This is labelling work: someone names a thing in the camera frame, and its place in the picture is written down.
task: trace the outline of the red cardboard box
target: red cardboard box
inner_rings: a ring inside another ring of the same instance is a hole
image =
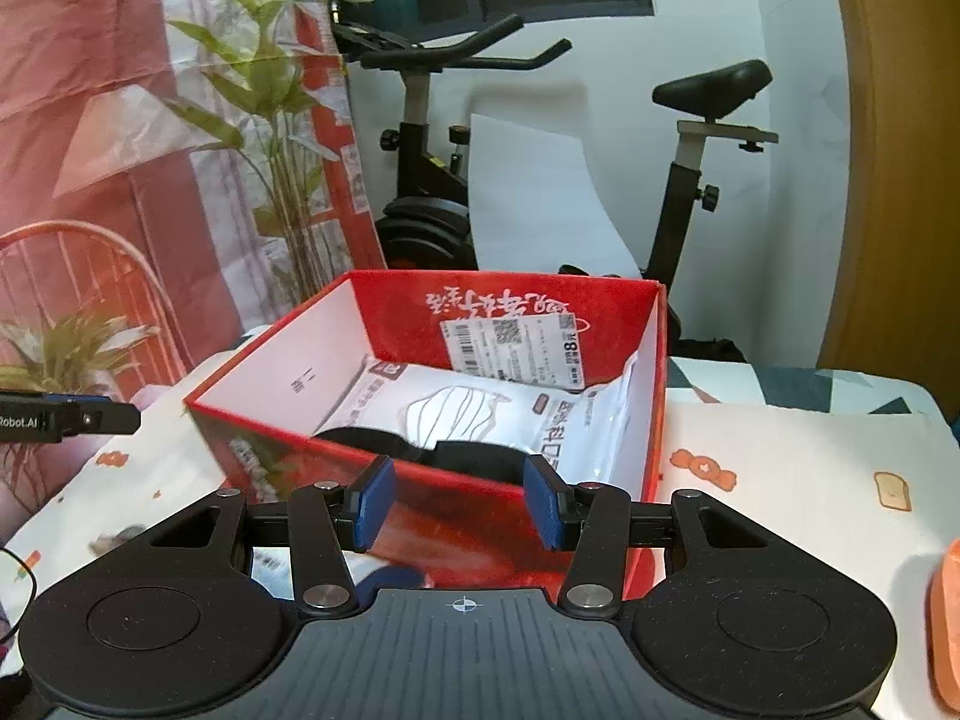
[[[584,384],[616,379],[636,355],[624,440],[610,481],[650,501],[664,418],[666,301],[651,281],[469,271],[354,271],[277,322],[185,399],[229,485],[253,502],[320,479],[349,483],[368,453],[311,437],[368,355],[450,368],[440,323],[573,313]],[[522,488],[397,463],[397,502],[371,551],[436,586],[559,589],[570,555],[546,552]],[[575,483],[582,480],[567,480]],[[632,550],[626,591],[653,584]]]

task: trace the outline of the cartoon print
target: cartoon print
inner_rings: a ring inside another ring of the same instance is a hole
[[[723,470],[717,461],[706,455],[694,455],[687,449],[678,449],[670,455],[670,464],[678,469],[689,470],[697,479],[716,485],[724,493],[731,493],[736,487],[736,474]]]
[[[437,442],[481,442],[496,426],[496,407],[510,398],[475,389],[445,386],[400,411],[400,424],[413,445],[433,449]]]
[[[129,459],[130,455],[124,454],[123,452],[104,452],[97,457],[96,464],[98,466],[112,466],[114,469],[121,469],[123,466],[126,466]]]
[[[890,471],[877,471],[874,474],[877,485],[877,496],[880,506],[885,509],[894,509],[895,512],[912,512],[910,503],[910,485],[904,477]]]
[[[30,554],[27,555],[27,557],[25,557],[23,562],[26,563],[27,567],[30,570],[33,570],[34,566],[36,566],[37,563],[40,562],[40,550],[35,549],[34,551],[30,552]],[[26,578],[27,578],[27,572],[24,571],[23,567],[21,566],[16,570],[16,579],[14,579],[13,581],[20,581]]]

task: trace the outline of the adjustment knob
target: adjustment knob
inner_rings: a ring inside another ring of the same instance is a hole
[[[450,143],[453,143],[454,146],[470,145],[469,127],[464,127],[462,124],[453,124],[448,131],[450,135]]]
[[[400,132],[395,129],[385,129],[380,134],[380,148],[383,151],[396,151],[400,148]]]
[[[704,206],[704,210],[713,213],[717,210],[717,203],[720,202],[720,187],[707,184],[707,186],[699,192],[699,197],[700,204]]]

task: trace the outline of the black strap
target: black strap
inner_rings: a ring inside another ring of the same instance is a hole
[[[477,479],[523,484],[523,464],[527,455],[519,449],[493,443],[437,442],[434,449],[411,445],[402,436],[386,430],[361,427],[339,427],[320,431],[317,439],[342,443],[344,446],[387,455],[395,460],[419,463],[431,469],[456,471]]]

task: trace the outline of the barcode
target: barcode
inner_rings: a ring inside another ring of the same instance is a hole
[[[497,343],[523,343],[518,319],[493,319]]]
[[[470,338],[470,327],[467,324],[453,325],[453,334],[455,341],[460,345],[460,354],[464,358],[464,373],[472,376],[480,375],[480,364],[477,362],[477,352],[473,348],[473,341]]]

